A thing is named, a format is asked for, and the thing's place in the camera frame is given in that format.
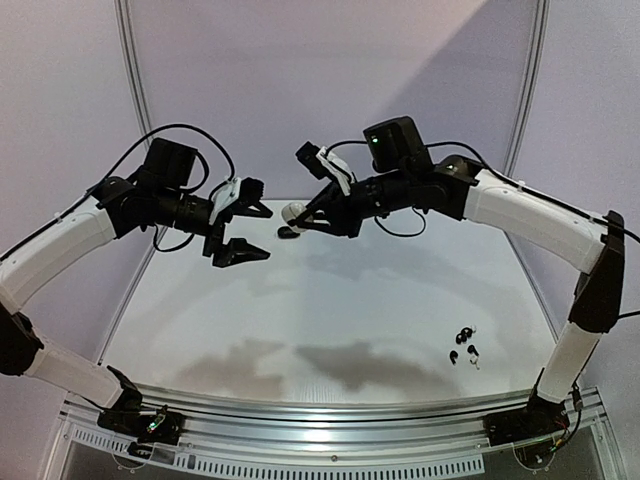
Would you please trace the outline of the white earbud charging case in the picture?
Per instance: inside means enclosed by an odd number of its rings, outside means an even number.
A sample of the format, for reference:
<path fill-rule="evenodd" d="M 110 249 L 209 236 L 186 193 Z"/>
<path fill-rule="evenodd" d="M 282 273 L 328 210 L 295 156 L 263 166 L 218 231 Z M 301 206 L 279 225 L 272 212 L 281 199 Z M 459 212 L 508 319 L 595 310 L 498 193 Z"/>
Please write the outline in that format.
<path fill-rule="evenodd" d="M 301 202 L 290 202 L 281 209 L 281 217 L 285 225 L 297 234 L 302 234 L 306 231 L 305 228 L 296 224 L 296 221 L 305 210 L 305 205 Z"/>

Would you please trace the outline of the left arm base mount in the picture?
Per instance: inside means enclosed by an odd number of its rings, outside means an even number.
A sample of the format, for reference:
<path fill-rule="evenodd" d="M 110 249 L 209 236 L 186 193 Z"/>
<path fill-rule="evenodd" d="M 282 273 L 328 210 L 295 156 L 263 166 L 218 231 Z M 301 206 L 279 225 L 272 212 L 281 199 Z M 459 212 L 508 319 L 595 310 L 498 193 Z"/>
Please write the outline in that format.
<path fill-rule="evenodd" d="M 167 405 L 142 410 L 142 397 L 119 398 L 98 416 L 97 425 L 103 429 L 135 437 L 139 443 L 177 445 L 183 433 L 186 417 Z"/>

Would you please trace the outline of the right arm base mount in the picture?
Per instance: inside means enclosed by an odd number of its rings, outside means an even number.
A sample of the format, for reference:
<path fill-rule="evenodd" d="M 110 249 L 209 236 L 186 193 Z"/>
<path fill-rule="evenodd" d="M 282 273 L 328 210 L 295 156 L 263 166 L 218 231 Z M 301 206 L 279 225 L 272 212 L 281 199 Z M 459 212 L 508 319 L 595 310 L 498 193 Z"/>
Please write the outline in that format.
<path fill-rule="evenodd" d="M 523 407 L 485 415 L 483 429 L 491 446 L 552 434 L 570 425 L 563 401 L 553 403 L 532 394 Z"/>

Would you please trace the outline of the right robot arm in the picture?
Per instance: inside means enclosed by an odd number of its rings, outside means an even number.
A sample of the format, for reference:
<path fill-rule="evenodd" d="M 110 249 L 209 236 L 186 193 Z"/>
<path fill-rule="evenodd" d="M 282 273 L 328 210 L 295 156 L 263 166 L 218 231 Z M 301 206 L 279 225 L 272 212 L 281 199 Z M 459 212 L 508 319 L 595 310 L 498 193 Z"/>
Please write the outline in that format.
<path fill-rule="evenodd" d="M 616 325 L 623 293 L 625 228 L 614 211 L 586 213 L 531 189 L 486 165 L 479 154 L 450 155 L 434 163 L 414 120 L 392 118 L 363 132 L 374 176 L 356 180 L 330 147 L 305 143 L 298 161 L 329 184 L 309 203 L 290 203 L 282 218 L 295 232 L 323 232 L 355 238 L 368 218 L 405 208 L 438 212 L 519 236 L 568 262 L 579 273 L 574 302 L 541 371 L 517 427 L 537 436 L 556 417 L 561 403 L 602 336 Z"/>

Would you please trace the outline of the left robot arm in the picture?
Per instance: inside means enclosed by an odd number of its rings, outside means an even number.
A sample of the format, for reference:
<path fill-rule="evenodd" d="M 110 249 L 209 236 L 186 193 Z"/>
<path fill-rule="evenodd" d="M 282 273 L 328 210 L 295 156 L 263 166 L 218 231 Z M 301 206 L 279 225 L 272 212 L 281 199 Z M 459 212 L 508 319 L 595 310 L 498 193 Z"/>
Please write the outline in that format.
<path fill-rule="evenodd" d="M 79 395 L 108 411 L 128 434 L 148 426 L 142 395 L 124 374 L 38 334 L 22 309 L 75 262 L 135 229 L 166 226 L 200 236 L 204 256 L 218 268 L 268 259 L 269 252 L 244 238 L 224 238 L 235 216 L 272 216 L 262 202 L 263 182 L 232 176 L 209 197 L 198 197 L 188 181 L 194 164 L 203 160 L 195 148 L 156 138 L 143 164 L 129 177 L 100 181 L 76 206 L 2 255 L 2 374 L 26 375 Z"/>

